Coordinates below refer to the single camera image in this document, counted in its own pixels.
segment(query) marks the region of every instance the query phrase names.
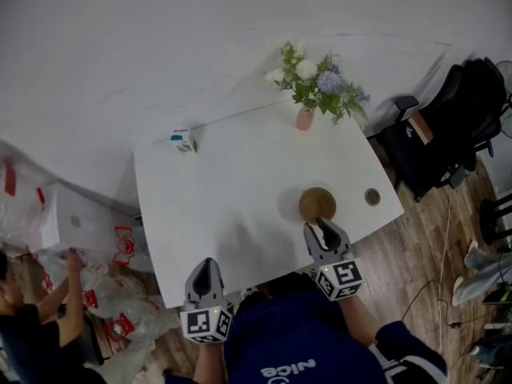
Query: round brown object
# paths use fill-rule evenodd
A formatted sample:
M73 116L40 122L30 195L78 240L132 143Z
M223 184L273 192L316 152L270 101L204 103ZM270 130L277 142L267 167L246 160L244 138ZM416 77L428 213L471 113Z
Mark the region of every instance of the round brown object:
M304 191L298 202L298 211L302 219L315 225L317 218L331 220L336 214L336 201L328 190L309 188Z

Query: chair armrest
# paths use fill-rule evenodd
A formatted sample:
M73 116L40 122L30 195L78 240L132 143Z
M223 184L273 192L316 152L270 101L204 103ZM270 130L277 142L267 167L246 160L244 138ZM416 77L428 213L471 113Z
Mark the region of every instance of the chair armrest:
M464 182L464 179L466 179L466 170L464 169L464 166L459 165L458 168L450 175L448 179L445 179L444 181L440 181L439 184L437 184L436 188L441 188L446 185L450 185L451 189L455 189L458 186Z
M491 158L494 158L494 148L493 148L493 144L490 141L490 139L485 142L482 142L479 145L476 145L476 147L474 148L474 151L479 152L479 151L485 150L485 149L487 149L489 151L489 156Z
M406 111L413 106L417 106L419 104L418 100L412 95L406 95L404 97L398 97L394 100L394 104L397 106L400 113L397 116L397 119L394 120L395 124L398 124L403 116L406 114Z

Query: small white box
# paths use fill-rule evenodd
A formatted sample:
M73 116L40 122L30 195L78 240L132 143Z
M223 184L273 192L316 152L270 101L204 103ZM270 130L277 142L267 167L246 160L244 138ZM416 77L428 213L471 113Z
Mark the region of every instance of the small white box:
M170 136L170 141L176 145L182 154L198 152L198 143L190 130L174 130Z
M331 301L348 298L357 293L364 279L361 276L359 259L331 263L318 269L316 283Z
M232 316L222 306L183 311L179 316L182 320L183 336L192 342L206 344L224 342L227 339Z

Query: cable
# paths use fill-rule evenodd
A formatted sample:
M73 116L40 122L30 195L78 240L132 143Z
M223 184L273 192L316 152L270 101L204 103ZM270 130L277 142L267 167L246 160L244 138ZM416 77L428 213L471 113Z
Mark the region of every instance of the cable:
M448 221L446 223L446 236L445 247L442 252L441 260L441 273L439 275L439 290L438 290L438 310L439 310L439 353L442 352L442 324L441 324L441 288L442 288L442 273L445 266L446 248L448 247L448 233L450 232L450 215L451 215L451 188L448 190Z
M457 363L459 362L459 360L464 357L465 355L468 355L468 353L471 351L471 347L469 347L467 350L464 350L463 352L461 352L461 354L458 356L457 360L455 360L455 362L451 365L451 367L448 369L448 371L452 371L452 369L457 365Z
M413 298L412 302L409 304L409 307L407 307L406 312L405 312L405 313L403 314L403 316L402 316L402 321L404 320L404 318L406 318L407 313L409 313L410 308L412 307L413 303L416 301L416 299L418 298L418 296L420 295L420 293L421 293L421 292L423 292L423 289L425 289L425 288L426 288L429 284L431 284L431 283L439 283L439 282L437 282L437 281L435 281L435 280L430 280L429 282L427 282L427 283L425 283L425 284L423 285L423 287L419 290L419 292L417 292L417 293L416 293L416 295L414 296L414 298Z
M412 305L414 304L414 302L416 301L416 299L418 298L420 293L431 283L439 283L439 282L437 280L430 280L429 282L427 282L427 283L425 283L423 285L423 287L419 290L419 292L416 293L416 295L414 296L412 302L410 302L409 306L407 307L406 312L402 316L402 321L404 321L404 319L406 318L407 314L409 313L410 308L412 307ZM442 287L441 292L443 292L444 291L444 285L442 283L439 283L439 284ZM492 313L496 313L498 311L498 310L493 310L493 311L490 311L488 313L483 314L482 316L478 316L476 318L472 318L471 320L465 320L464 322L453 322L453 323L450 323L450 322L448 322L448 306L449 306L448 302L446 300L443 300L443 299L438 299L438 301L439 302L443 302L443 303L446 304L445 324L448 327L452 328L452 329L458 329L463 324L474 322L475 320L479 320L480 318L484 318L485 316L488 316L489 314L492 314Z

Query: shoe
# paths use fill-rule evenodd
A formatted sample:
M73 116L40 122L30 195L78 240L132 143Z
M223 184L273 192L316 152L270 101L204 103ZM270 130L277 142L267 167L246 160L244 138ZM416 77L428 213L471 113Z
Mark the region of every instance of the shoe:
M466 253L466 256L464 257L464 264L466 265L467 267L467 258L470 254L470 252L473 250L473 249L478 249L478 242L476 240L473 240L470 244L470 248L467 250L467 253Z
M451 298L451 305L452 306L458 306L458 302L457 302L457 299L455 298L455 291L458 289L458 287L462 284L462 282L464 282L464 277L463 276L459 276L457 278L457 280L455 280L455 284L454 284L454 296Z

